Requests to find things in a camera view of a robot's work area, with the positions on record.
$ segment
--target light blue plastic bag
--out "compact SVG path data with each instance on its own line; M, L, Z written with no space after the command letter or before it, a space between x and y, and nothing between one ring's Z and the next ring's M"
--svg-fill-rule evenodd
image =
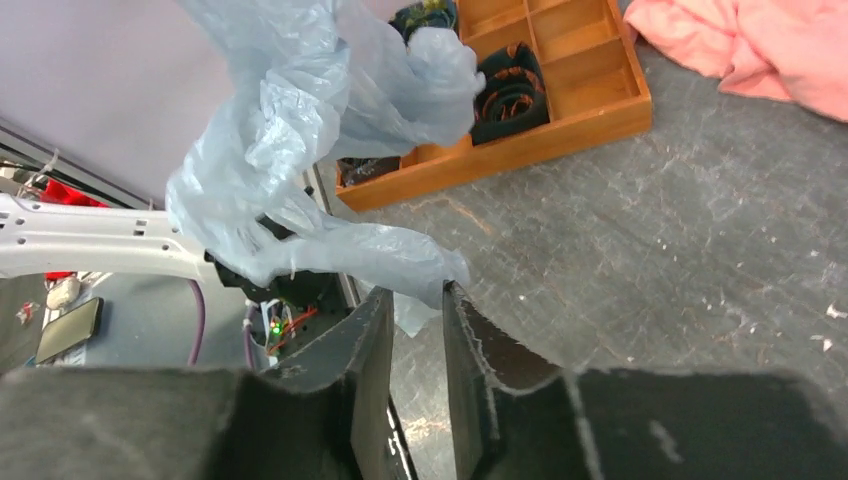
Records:
M320 159L457 143L485 80L454 32L421 28L407 49L360 0L181 3L235 86L168 182L181 232L258 285L297 270L341 272L435 309L444 280L470 281L464 258L429 236L331 217L296 183ZM256 222L262 214L297 236L276 240ZM420 328L397 313L408 332Z

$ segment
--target smartphone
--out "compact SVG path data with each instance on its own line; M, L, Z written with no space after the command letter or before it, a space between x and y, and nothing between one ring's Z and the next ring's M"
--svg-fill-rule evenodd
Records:
M95 297L48 323L41 332L35 364L49 362L97 335L102 315L103 299Z

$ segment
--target floor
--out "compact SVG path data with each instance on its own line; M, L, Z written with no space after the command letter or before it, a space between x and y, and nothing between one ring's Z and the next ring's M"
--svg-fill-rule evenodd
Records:
M0 279L0 375L35 355L44 317L40 307L46 298L43 275ZM32 320L21 325L16 315L25 302L33 302L37 308Z
M638 53L649 133L358 217L333 199L334 213L459 249L481 310L564 367L786 367L848 415L848 126ZM394 355L420 476L454 478L441 325L398 332Z

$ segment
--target pink cloth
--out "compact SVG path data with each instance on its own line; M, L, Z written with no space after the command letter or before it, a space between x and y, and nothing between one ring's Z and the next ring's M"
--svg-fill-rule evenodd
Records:
M633 0L624 21L721 92L848 122L848 0Z

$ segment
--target wooden tray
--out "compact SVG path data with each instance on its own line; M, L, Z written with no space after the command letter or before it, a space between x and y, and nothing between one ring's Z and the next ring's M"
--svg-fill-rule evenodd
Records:
M506 45L531 45L542 66L551 122L477 147L471 137L424 145L400 169L343 187L364 211L543 162L651 128L651 94L616 0L463 0L460 38L482 60Z

